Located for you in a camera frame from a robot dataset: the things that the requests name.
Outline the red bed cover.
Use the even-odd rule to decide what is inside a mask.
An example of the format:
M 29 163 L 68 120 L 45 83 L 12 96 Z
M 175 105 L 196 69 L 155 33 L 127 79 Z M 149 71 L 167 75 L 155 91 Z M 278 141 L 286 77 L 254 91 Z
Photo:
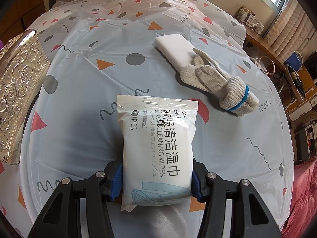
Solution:
M 290 216 L 282 237 L 300 237 L 316 213 L 316 158 L 294 167 Z

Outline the white cleaning wipes pack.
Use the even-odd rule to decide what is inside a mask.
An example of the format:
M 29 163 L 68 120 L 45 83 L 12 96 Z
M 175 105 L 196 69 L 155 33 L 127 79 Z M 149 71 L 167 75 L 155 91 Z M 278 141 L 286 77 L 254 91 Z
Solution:
M 116 110 L 124 138 L 121 210 L 191 197 L 198 102 L 118 95 Z

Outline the packets on window sill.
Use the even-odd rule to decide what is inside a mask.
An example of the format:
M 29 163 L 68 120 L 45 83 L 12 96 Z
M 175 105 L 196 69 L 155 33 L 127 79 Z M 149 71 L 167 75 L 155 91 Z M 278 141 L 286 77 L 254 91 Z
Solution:
M 240 7 L 237 20 L 250 27 L 258 35 L 261 35 L 264 31 L 264 25 L 257 20 L 256 14 L 245 6 Z

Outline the knitted grey work gloves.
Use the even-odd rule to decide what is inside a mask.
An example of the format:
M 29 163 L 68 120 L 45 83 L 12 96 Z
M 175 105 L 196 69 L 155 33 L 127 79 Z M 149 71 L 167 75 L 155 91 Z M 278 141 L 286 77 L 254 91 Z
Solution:
M 240 77 L 223 71 L 204 51 L 194 48 L 193 52 L 196 54 L 193 64 L 180 71 L 185 84 L 215 95 L 220 107 L 227 112 L 243 116 L 256 110 L 259 100 Z

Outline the beige patterned curtain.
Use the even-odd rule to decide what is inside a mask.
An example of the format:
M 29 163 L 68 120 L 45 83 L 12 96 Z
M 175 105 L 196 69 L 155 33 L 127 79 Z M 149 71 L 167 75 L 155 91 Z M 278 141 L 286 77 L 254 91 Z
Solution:
M 299 51 L 315 30 L 307 13 L 297 0 L 286 0 L 278 18 L 264 38 L 269 51 L 281 63 Z

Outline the patterned white tablecloth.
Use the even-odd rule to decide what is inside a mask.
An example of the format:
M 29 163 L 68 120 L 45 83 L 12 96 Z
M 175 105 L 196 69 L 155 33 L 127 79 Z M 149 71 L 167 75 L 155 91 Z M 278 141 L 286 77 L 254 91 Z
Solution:
M 75 0 L 31 24 L 51 66 L 19 144 L 20 164 L 1 164 L 1 212 L 14 231 L 27 237 L 61 179 L 88 178 L 116 159 L 119 94 L 196 101 L 196 160 L 223 179 L 249 179 L 284 226 L 294 175 L 287 117 L 271 79 L 232 38 L 242 25 L 229 15 L 219 20 L 221 13 L 206 0 Z M 154 45 L 170 34 L 240 77 L 260 101 L 256 110 L 237 117 L 185 86 Z

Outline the wooden desk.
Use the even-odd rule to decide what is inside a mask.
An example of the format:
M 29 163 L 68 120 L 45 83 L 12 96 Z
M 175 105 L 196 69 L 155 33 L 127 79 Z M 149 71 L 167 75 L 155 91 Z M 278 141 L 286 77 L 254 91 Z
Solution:
M 255 47 L 257 47 L 259 50 L 261 50 L 262 53 L 264 53 L 265 56 L 267 56 L 271 61 L 274 62 L 275 67 L 278 67 L 281 69 L 285 77 L 287 79 L 288 86 L 291 88 L 294 97 L 297 99 L 298 102 L 303 103 L 304 102 L 304 97 L 301 95 L 301 93 L 297 90 L 294 81 L 292 79 L 292 75 L 288 71 L 288 67 L 286 67 L 283 63 L 281 63 L 274 55 L 269 51 L 268 49 L 268 44 L 265 43 L 263 38 L 258 35 L 255 31 L 253 31 L 251 28 L 247 27 L 247 35 L 245 38 L 244 45 L 247 43 L 253 44 Z

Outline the wooden cabinet wall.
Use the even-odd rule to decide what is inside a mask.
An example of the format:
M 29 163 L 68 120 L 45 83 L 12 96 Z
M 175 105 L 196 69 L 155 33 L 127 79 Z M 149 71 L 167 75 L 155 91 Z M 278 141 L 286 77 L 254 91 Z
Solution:
M 3 45 L 23 33 L 44 12 L 44 0 L 14 0 L 1 19 Z

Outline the white sponge block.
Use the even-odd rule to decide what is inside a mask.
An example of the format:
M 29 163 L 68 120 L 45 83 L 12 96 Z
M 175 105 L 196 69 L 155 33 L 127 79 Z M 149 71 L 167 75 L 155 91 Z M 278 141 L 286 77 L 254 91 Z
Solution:
M 193 45 L 179 34 L 158 36 L 154 44 L 178 73 L 193 64 L 197 56 Z

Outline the ornate gold tissue box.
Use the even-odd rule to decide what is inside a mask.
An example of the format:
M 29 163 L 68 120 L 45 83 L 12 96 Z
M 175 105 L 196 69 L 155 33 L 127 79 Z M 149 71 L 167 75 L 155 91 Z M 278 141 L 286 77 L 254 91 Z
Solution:
M 27 115 L 50 62 L 35 30 L 12 38 L 1 49 L 1 162 L 20 162 Z

